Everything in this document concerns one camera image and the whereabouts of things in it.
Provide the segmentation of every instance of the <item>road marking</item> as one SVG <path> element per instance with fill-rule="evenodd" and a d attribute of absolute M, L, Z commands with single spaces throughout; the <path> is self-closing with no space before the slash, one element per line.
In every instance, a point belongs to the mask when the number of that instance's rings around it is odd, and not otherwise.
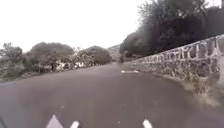
<path fill-rule="evenodd" d="M 121 73 L 139 73 L 139 71 L 137 71 L 137 70 L 133 70 L 133 71 L 121 70 Z"/>
<path fill-rule="evenodd" d="M 79 128 L 80 123 L 78 121 L 74 121 L 70 128 Z M 58 121 L 55 115 L 52 116 L 46 128 L 63 128 L 63 126 Z"/>
<path fill-rule="evenodd" d="M 144 128 L 152 128 L 151 123 L 147 119 L 145 119 L 142 124 L 143 124 Z"/>
<path fill-rule="evenodd" d="M 72 126 L 70 127 L 70 128 L 79 128 L 79 122 L 78 121 L 74 121 L 73 123 L 72 123 Z"/>
<path fill-rule="evenodd" d="M 52 116 L 46 128 L 63 128 L 55 115 Z"/>

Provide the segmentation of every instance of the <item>roadside vegetation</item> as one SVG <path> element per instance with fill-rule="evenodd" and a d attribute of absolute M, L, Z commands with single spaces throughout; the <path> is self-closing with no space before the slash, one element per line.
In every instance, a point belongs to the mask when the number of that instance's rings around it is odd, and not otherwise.
<path fill-rule="evenodd" d="M 140 26 L 120 46 L 131 60 L 224 33 L 224 9 L 205 0 L 149 0 L 139 6 Z"/>
<path fill-rule="evenodd" d="M 0 49 L 0 81 L 103 65 L 110 61 L 108 51 L 99 46 L 81 50 L 61 43 L 41 42 L 23 53 L 20 47 L 5 43 Z"/>

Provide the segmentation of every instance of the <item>white sky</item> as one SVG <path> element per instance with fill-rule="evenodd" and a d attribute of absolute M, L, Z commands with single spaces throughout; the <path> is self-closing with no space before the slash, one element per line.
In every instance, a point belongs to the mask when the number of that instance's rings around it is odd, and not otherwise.
<path fill-rule="evenodd" d="M 28 51 L 42 41 L 113 46 L 137 29 L 137 6 L 144 1 L 0 0 L 0 47 L 11 42 Z"/>

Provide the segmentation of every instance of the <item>road lane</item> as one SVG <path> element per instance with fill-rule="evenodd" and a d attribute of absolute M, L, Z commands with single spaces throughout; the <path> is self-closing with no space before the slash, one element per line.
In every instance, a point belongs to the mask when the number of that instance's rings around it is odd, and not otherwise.
<path fill-rule="evenodd" d="M 121 73 L 113 64 L 0 84 L 0 115 L 9 128 L 45 128 L 55 114 L 64 128 L 223 128 L 223 111 L 199 111 L 174 81 Z"/>

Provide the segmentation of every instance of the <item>pavement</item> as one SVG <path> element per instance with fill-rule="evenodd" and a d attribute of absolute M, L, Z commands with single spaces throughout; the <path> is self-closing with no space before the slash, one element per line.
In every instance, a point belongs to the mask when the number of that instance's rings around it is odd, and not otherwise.
<path fill-rule="evenodd" d="M 180 83 L 111 64 L 0 84 L 0 121 L 7 128 L 223 128 L 224 110 L 198 107 Z"/>

